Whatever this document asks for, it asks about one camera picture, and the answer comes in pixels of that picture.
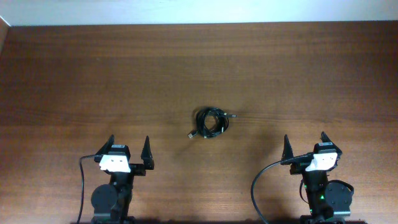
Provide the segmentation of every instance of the black wire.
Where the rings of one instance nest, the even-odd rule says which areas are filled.
[[[262,216],[259,207],[257,206],[256,200],[254,199],[254,185],[257,182],[257,179],[261,176],[262,173],[264,173],[267,169],[279,165],[282,161],[278,161],[278,162],[274,162],[271,165],[268,165],[266,168],[262,169],[257,176],[254,178],[253,183],[251,184],[251,190],[250,190],[250,194],[251,194],[251,201],[253,202],[254,208],[256,209],[257,213],[259,214],[261,220],[265,223],[265,224],[269,224],[268,221],[266,220],[266,218],[264,218],[264,216]]]
[[[206,127],[206,117],[213,116],[216,119],[216,125],[208,129]],[[192,131],[188,137],[192,138],[196,134],[200,134],[204,138],[214,138],[222,134],[228,129],[229,126],[229,119],[228,118],[235,118],[236,115],[234,114],[227,114],[223,110],[214,107],[208,107],[200,110],[197,112],[195,121],[197,125],[197,129]]]
[[[301,197],[301,199],[305,202],[305,203],[308,203],[306,200],[304,200],[304,197],[303,197],[303,193],[302,193],[302,190],[303,190],[303,184],[304,184],[304,180],[301,180],[301,184],[300,184],[300,197]]]
[[[79,166],[80,166],[80,172],[81,172],[81,201],[80,201],[79,217],[77,218],[76,224],[80,223],[81,213],[83,211],[83,201],[85,199],[85,175],[83,173],[83,165],[81,164],[81,161],[83,159],[89,159],[92,157],[95,157],[95,155],[83,156],[79,159]]]

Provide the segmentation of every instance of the wooden table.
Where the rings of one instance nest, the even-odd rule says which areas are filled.
[[[250,185],[321,131],[343,150],[330,179],[356,191],[351,219],[398,219],[398,22],[12,27],[0,60],[1,223],[71,223],[78,159],[109,135],[133,162],[147,135],[155,170],[135,178],[130,214],[162,221],[257,219]],[[238,118],[187,138],[192,111]],[[85,161],[83,221],[109,181]],[[266,217],[309,214],[287,166],[259,180]]]

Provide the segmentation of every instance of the black plastic part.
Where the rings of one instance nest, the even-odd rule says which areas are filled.
[[[290,165],[290,174],[297,175],[305,172],[305,168],[307,168],[311,164],[311,160],[313,159],[313,153],[307,153],[307,157],[303,157],[301,159],[297,159],[294,163]]]
[[[145,169],[153,170],[155,169],[154,158],[152,157],[152,153],[150,152],[150,144],[149,137],[147,136],[145,139],[144,148],[142,149],[141,159],[144,161]]]
[[[287,134],[285,134],[284,138],[284,152],[282,154],[282,161],[287,160],[287,159],[292,159],[293,156],[293,149],[292,146],[290,145],[289,139],[287,137]],[[289,165],[291,162],[281,162],[281,165]]]
[[[347,223],[358,223],[358,224],[366,224],[365,222],[346,222],[344,218],[330,218],[327,221],[322,220],[321,218],[314,218],[311,215],[302,215],[300,217],[300,224],[347,224]]]
[[[95,154],[94,161],[101,162],[103,155],[121,155],[121,156],[126,156],[127,161],[130,160],[131,155],[130,155],[129,146],[118,145],[118,147],[112,147],[113,145],[114,145],[114,135],[112,134],[111,137],[109,137],[108,141],[104,144],[104,146],[101,147],[101,149],[99,149],[98,152]]]
[[[118,201],[116,188],[109,184],[97,187],[91,195],[91,204],[94,207],[94,217],[110,220],[111,210]]]
[[[91,196],[95,223],[119,223],[127,219],[132,199],[131,173],[112,172],[109,184],[99,186]]]
[[[331,153],[337,152],[336,146],[332,142],[328,142],[329,144],[325,143],[317,143],[313,147],[313,153],[315,154],[323,154],[323,153]]]
[[[321,141],[322,142],[332,142],[324,131],[322,131],[322,133],[321,133]],[[339,147],[336,146],[335,143],[333,143],[333,145],[334,145],[334,148],[336,149],[336,152],[338,154],[338,158],[340,158],[340,156],[343,154],[343,152],[341,151],[341,149]]]
[[[135,224],[135,222],[136,220],[134,217],[127,217],[119,221],[112,221],[112,220],[101,221],[101,220],[96,220],[94,218],[91,220],[91,224]]]
[[[147,174],[144,164],[129,164],[129,166],[133,175],[145,176]]]
[[[333,217],[333,209],[325,200],[325,189],[328,177],[325,170],[303,172],[304,184],[308,204],[314,217],[322,216],[324,219]]]
[[[351,214],[349,206],[353,196],[349,188],[339,182],[329,182],[326,187],[325,200],[333,208],[335,217],[346,217]]]

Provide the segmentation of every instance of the white wall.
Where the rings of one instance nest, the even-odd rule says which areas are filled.
[[[398,0],[0,0],[12,26],[397,20]]]

